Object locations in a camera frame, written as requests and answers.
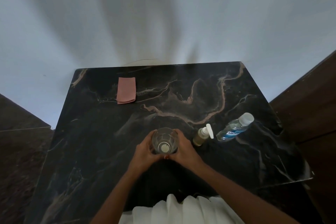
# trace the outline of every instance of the hand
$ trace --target hand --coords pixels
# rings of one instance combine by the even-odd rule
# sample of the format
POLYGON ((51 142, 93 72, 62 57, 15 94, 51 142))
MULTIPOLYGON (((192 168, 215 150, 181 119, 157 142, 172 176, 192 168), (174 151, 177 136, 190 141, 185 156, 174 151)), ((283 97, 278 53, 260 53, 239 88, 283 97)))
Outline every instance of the hand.
POLYGON ((136 146, 135 153, 128 166, 128 171, 131 173, 140 176, 154 162, 164 157, 162 154, 152 154, 152 151, 154 150, 152 146, 152 136, 154 132, 155 130, 149 132, 145 139, 136 146))
POLYGON ((202 158, 197 154, 191 141, 189 141, 179 129, 174 129, 178 135, 178 149, 175 154, 166 155, 165 158, 172 159, 189 170, 203 164, 202 158))

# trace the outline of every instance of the white ruffled clothing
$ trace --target white ruffled clothing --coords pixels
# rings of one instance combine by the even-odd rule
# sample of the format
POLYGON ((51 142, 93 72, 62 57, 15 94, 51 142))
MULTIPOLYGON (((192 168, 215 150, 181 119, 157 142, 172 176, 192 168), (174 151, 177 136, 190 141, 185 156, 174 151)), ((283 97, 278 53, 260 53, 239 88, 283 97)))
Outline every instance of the white ruffled clothing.
POLYGON ((123 213, 119 224, 244 224, 221 197, 187 196, 179 204, 173 194, 154 207, 137 206, 123 213))

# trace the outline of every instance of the bottle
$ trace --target bottle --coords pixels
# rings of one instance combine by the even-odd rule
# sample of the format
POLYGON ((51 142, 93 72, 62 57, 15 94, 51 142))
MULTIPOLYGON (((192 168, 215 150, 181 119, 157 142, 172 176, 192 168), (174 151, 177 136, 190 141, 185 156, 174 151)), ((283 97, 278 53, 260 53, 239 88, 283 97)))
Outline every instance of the bottle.
POLYGON ((195 135, 192 142, 196 146, 201 146, 205 142, 205 140, 208 139, 208 137, 213 139, 213 132, 210 124, 207 124, 204 128, 200 128, 197 131, 197 134, 195 135))
POLYGON ((216 137, 218 141, 229 141, 236 137, 241 132, 244 132, 248 129, 249 124, 254 121, 252 114, 246 112, 240 116, 237 120, 229 122, 229 124, 220 131, 216 137))

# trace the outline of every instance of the black marble table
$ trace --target black marble table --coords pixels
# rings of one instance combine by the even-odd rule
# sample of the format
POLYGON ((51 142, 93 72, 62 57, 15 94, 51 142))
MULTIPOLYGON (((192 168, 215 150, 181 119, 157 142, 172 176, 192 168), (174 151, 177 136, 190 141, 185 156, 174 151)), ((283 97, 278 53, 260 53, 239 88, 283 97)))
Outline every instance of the black marble table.
MULTIPOLYGON (((253 190, 306 180, 310 169, 241 62, 76 70, 25 223, 87 223, 127 169, 149 131, 179 128, 191 139, 218 133, 244 112, 255 117, 229 142, 196 150, 218 172, 253 190), (136 78, 136 101, 117 105, 119 77, 136 78)), ((125 210, 173 193, 213 196, 203 180, 161 160, 137 181, 125 210)))

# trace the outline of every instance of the person's left arm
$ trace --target person's left arm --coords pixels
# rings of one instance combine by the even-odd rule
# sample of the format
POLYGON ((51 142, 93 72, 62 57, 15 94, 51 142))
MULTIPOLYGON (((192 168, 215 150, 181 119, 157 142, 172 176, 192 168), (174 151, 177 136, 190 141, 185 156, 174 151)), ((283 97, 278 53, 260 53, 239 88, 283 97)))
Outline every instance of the person's left arm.
POLYGON ((154 155, 151 152, 151 139, 154 131, 151 131, 145 139, 136 146, 134 156, 126 173, 114 187, 111 194, 105 200, 102 207, 91 220, 91 224, 117 224, 123 213, 124 206, 132 186, 140 175, 145 172, 154 162, 163 158, 163 155, 154 155))

